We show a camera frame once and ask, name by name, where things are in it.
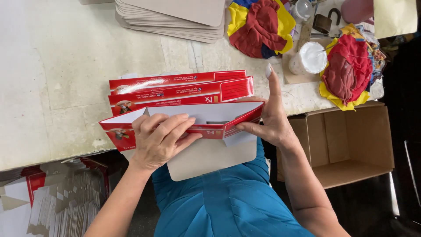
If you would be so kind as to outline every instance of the padlock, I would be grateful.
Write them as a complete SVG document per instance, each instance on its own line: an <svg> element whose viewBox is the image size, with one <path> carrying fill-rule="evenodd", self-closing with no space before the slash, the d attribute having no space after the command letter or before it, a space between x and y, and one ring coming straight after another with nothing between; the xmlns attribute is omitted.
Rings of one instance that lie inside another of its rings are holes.
<svg viewBox="0 0 421 237"><path fill-rule="evenodd" d="M314 16L313 29L323 34L328 34L330 31L330 26L332 25L332 20L330 19L330 17L332 16L332 12L335 12L338 16L338 19L336 20L336 25L339 25L339 22L341 21L341 12L337 8L332 8L329 11L329 15L327 17L325 17L322 14L316 14Z"/></svg>

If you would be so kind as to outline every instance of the teal shirt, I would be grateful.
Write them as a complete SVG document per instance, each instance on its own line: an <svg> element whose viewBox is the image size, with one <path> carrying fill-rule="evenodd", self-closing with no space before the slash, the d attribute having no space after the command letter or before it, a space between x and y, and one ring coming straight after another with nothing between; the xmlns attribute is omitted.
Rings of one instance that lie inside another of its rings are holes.
<svg viewBox="0 0 421 237"><path fill-rule="evenodd" d="M313 236L269 186L260 138L251 162L179 182L165 165L152 178L161 211L155 237Z"/></svg>

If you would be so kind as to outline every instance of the white nail polish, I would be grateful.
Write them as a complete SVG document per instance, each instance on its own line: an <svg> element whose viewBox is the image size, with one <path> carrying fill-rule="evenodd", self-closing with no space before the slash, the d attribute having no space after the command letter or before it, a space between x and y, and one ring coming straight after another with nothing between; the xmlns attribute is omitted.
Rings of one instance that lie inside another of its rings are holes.
<svg viewBox="0 0 421 237"><path fill-rule="evenodd" d="M270 68L270 63L266 67L266 78L269 79L270 74L272 74L272 69Z"/></svg>

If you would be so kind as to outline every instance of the finger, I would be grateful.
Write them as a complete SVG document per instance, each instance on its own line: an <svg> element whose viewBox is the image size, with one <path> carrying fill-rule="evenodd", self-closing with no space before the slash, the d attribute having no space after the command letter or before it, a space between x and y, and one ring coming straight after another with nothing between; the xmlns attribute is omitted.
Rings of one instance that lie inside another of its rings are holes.
<svg viewBox="0 0 421 237"><path fill-rule="evenodd" d="M265 137L266 132L262 125L250 122L242 122L235 126L238 130L243 130L258 137Z"/></svg>
<svg viewBox="0 0 421 237"><path fill-rule="evenodd" d="M140 134L144 138L148 138L151 133L153 133L153 131L158 127L159 123L164 122L168 118L169 116L163 113L156 113L150 116L150 118L143 121L142 125L140 125Z"/></svg>
<svg viewBox="0 0 421 237"><path fill-rule="evenodd" d="M266 68L266 75L269 75L269 91L271 96L280 96L281 95L281 87L279 85L279 78L276 72L273 70L270 64L267 65Z"/></svg>
<svg viewBox="0 0 421 237"><path fill-rule="evenodd" d="M257 97L257 96L244 97L237 100L237 102L242 102L242 101L263 101L267 103L267 99L263 99L262 97Z"/></svg>
<svg viewBox="0 0 421 237"><path fill-rule="evenodd" d="M149 137L155 142L161 143L166 135L168 135L178 125L184 123L189 118L186 113L176 114L161 123Z"/></svg>
<svg viewBox="0 0 421 237"><path fill-rule="evenodd" d="M149 118L148 115L142 115L142 116L138 117L135 121L133 121L132 128L133 128L135 134L140 134L140 130L141 130L140 126L148 118Z"/></svg>
<svg viewBox="0 0 421 237"><path fill-rule="evenodd" d="M174 146L176 141L185 133L185 131L192 126L196 121L196 118L189 118L184 123L181 123L175 127L165 138L162 140L162 144L165 146Z"/></svg>
<svg viewBox="0 0 421 237"><path fill-rule="evenodd" d="M174 150L174 155L178 154L180 151L184 150L186 147L191 145L195 140L202 137L203 135L200 133L190 133L186 137L178 140L176 142L176 149Z"/></svg>

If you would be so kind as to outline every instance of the fingernail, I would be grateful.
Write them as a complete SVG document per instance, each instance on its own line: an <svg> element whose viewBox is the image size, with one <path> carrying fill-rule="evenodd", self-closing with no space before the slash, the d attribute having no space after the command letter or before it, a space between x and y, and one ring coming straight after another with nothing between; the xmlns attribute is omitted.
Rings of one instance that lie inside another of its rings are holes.
<svg viewBox="0 0 421 237"><path fill-rule="evenodd" d="M266 67L266 78L269 79L270 74L272 74L272 69L270 68L270 63Z"/></svg>
<svg viewBox="0 0 421 237"><path fill-rule="evenodd" d="M237 126L235 126L235 128L237 128L238 130L244 130L244 126L241 124L238 124Z"/></svg>

